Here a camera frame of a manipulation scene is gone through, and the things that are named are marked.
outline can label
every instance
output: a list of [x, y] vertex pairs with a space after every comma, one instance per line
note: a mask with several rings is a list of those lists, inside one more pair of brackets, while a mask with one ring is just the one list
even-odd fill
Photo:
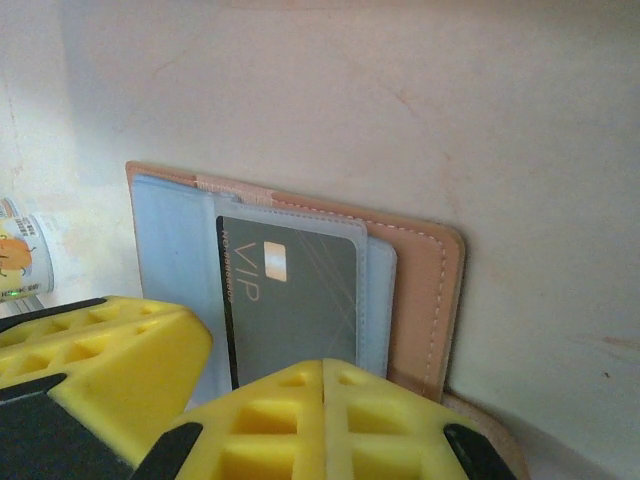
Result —
[[20, 213], [10, 198], [0, 198], [0, 219], [19, 216]]
[[51, 257], [36, 219], [0, 219], [0, 302], [51, 290]]

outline black plastic part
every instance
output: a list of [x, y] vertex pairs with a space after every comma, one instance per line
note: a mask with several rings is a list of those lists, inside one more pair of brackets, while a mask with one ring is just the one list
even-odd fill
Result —
[[444, 427], [444, 436], [469, 480], [517, 480], [484, 435], [452, 423]]
[[185, 423], [164, 433], [129, 480], [173, 480], [195, 445], [202, 425]]
[[67, 305], [60, 305], [59, 307], [45, 308], [44, 310], [37, 310], [35, 312], [21, 313], [20, 315], [14, 315], [0, 320], [0, 333], [9, 330], [10, 328], [20, 325], [21, 323], [30, 322], [32, 320], [38, 320], [39, 318], [50, 317], [52, 315], [59, 315], [61, 313], [72, 312], [74, 310], [80, 310], [81, 308], [95, 307], [107, 301], [106, 298], [92, 298], [91, 300], [83, 300], [81, 302], [68, 303]]
[[0, 478], [123, 480], [133, 467], [47, 392], [64, 373], [0, 389]]

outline credit card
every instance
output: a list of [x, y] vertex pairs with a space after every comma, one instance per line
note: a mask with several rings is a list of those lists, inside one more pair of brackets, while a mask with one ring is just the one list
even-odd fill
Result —
[[356, 363], [351, 239], [229, 216], [216, 229], [233, 388], [303, 360]]

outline card chip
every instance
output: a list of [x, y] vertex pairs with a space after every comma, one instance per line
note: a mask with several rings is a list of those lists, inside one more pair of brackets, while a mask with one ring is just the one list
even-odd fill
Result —
[[284, 245], [264, 242], [264, 270], [269, 278], [287, 281], [287, 250]]

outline can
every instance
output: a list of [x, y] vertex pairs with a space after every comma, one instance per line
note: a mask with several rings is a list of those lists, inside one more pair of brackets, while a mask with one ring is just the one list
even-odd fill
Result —
[[0, 219], [19, 217], [20, 212], [16, 203], [10, 198], [0, 198]]
[[47, 241], [32, 215], [0, 219], [0, 302], [53, 290]]

